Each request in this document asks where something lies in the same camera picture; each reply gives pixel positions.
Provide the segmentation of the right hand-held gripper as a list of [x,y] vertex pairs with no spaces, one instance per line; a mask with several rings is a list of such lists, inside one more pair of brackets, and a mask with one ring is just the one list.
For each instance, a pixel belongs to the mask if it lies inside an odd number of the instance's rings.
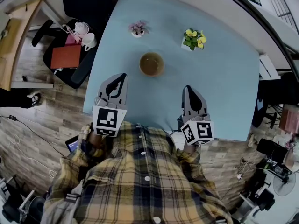
[[183,115],[178,118],[178,129],[183,133],[185,144],[203,145],[214,140],[214,123],[210,120],[207,103],[193,87],[187,85],[182,94]]

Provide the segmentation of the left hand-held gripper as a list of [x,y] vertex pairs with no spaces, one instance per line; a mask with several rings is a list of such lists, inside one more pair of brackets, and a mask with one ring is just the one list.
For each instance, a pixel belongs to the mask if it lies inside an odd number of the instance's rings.
[[97,135],[116,137],[127,114],[125,105],[128,76],[120,73],[105,80],[99,88],[96,105],[93,106],[93,130]]

